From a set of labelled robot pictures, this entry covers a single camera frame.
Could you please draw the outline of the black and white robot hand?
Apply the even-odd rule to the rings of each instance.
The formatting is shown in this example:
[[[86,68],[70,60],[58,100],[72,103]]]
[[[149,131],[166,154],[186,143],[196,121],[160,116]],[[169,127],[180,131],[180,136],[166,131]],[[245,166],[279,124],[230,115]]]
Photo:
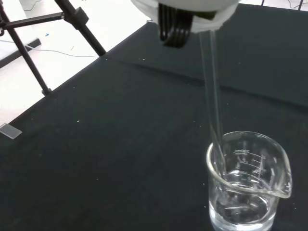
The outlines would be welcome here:
[[[191,33],[216,31],[228,21],[238,0],[133,0],[132,4],[158,25],[166,47],[181,48]]]

